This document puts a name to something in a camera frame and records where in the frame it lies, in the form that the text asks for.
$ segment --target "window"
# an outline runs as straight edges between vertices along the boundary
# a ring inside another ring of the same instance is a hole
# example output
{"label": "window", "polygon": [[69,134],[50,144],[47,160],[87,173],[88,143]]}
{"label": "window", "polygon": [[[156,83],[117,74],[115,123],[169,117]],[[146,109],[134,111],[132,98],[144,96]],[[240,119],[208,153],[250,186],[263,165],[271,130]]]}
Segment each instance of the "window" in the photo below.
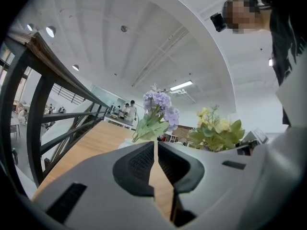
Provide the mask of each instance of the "window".
{"label": "window", "polygon": [[[2,44],[0,48],[0,90],[6,77],[7,70],[9,69],[14,57],[15,55],[6,47],[6,45]],[[14,98],[15,101],[20,101],[27,76],[29,76],[31,70],[32,69],[30,67],[27,67],[27,69],[25,70],[24,77],[21,79],[17,88],[17,92]]]}

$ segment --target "purple flower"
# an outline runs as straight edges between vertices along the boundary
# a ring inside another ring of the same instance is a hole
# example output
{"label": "purple flower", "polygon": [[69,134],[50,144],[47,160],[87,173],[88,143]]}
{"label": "purple flower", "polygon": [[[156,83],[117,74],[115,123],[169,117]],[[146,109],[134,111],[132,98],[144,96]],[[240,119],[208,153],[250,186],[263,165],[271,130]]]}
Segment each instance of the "purple flower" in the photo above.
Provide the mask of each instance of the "purple flower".
{"label": "purple flower", "polygon": [[155,92],[153,95],[153,103],[159,105],[162,110],[168,108],[171,104],[171,98],[165,93]]}
{"label": "purple flower", "polygon": [[153,96],[154,96],[155,92],[152,90],[149,90],[148,92],[146,92],[146,94],[143,96],[144,99],[144,109],[151,111],[151,109],[155,109],[155,106],[152,102]]}
{"label": "purple flower", "polygon": [[144,101],[147,101],[150,98],[153,98],[155,92],[152,90],[149,90],[148,92],[146,92],[146,94],[143,96]]}
{"label": "purple flower", "polygon": [[168,127],[168,131],[176,130],[178,128],[178,125],[173,125]]}
{"label": "purple flower", "polygon": [[165,110],[164,119],[169,123],[169,130],[177,129],[179,124],[179,110],[173,106],[169,106]]}

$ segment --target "staircase railing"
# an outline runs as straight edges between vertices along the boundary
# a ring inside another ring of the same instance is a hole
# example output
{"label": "staircase railing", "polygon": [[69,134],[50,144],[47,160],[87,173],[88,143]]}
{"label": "staircase railing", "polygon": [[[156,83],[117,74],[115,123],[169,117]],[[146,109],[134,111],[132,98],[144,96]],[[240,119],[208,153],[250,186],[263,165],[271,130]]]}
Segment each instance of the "staircase railing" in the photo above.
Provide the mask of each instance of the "staircase railing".
{"label": "staircase railing", "polygon": [[[104,118],[104,116],[98,118],[98,114],[105,114],[110,107],[85,88],[67,70],[67,68],[47,46],[39,33],[10,31],[6,36],[4,43],[15,57],[8,67],[8,72],[0,93],[0,159],[9,179],[15,186],[15,189],[21,194],[26,195],[15,169],[10,136],[13,101],[19,82],[23,77],[26,68],[31,67],[41,74],[41,78],[37,84],[31,101],[26,135],[28,158],[36,186],[39,186],[42,183],[48,172],[81,137],[69,144],[69,146],[65,148],[65,151],[46,167],[45,171],[42,169],[41,156],[65,139],[71,138],[73,134],[83,128],[93,128],[97,122]],[[82,98],[92,101],[94,104],[98,104],[98,111],[44,115],[46,102],[54,84],[57,84]],[[79,117],[87,115],[94,115],[95,119],[86,124],[82,124],[79,127],[74,126],[68,132],[44,145],[41,145],[41,124],[74,118],[75,122],[73,125],[76,125]]]}
{"label": "staircase railing", "polygon": [[74,103],[76,105],[81,104],[82,102],[85,101],[85,98],[82,98],[81,96],[74,94],[73,92],[59,86],[58,84],[54,84],[52,86],[52,91],[57,93],[58,95],[62,96],[66,100],[69,100],[71,103]]}

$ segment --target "flower bouquet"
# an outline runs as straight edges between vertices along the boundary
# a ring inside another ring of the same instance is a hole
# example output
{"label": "flower bouquet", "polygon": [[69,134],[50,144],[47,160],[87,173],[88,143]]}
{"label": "flower bouquet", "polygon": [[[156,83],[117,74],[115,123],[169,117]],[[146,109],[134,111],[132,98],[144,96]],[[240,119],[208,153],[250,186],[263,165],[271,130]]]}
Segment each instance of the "flower bouquet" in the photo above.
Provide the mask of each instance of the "flower bouquet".
{"label": "flower bouquet", "polygon": [[217,152],[233,149],[240,142],[245,134],[242,129],[241,120],[230,124],[227,119],[220,119],[217,115],[219,106],[212,106],[210,109],[203,108],[197,112],[200,117],[198,127],[188,133],[188,137],[197,149],[209,149]]}
{"label": "flower bouquet", "polygon": [[138,139],[157,140],[167,130],[175,130],[179,124],[179,110],[171,105],[171,98],[152,86],[144,96],[145,115],[138,123],[132,142]]}

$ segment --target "recessed ceiling light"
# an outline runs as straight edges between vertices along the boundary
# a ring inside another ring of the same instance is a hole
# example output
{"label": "recessed ceiling light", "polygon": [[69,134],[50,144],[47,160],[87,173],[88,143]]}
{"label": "recessed ceiling light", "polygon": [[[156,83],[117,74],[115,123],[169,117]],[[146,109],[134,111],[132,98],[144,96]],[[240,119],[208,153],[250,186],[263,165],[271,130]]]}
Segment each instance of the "recessed ceiling light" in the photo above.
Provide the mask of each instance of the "recessed ceiling light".
{"label": "recessed ceiling light", "polygon": [[79,71],[79,66],[78,65],[73,65],[72,68],[74,68],[76,71]]}
{"label": "recessed ceiling light", "polygon": [[180,85],[177,85],[177,86],[171,88],[171,91],[186,87],[186,86],[191,85],[191,84],[193,84],[191,81],[185,82],[183,84],[180,84]]}
{"label": "recessed ceiling light", "polygon": [[54,37],[54,35],[56,33],[56,28],[54,26],[47,26],[46,31],[47,31],[49,36]]}
{"label": "recessed ceiling light", "polygon": [[27,27],[28,27],[29,31],[33,31],[33,29],[34,29],[33,24],[28,24]]}

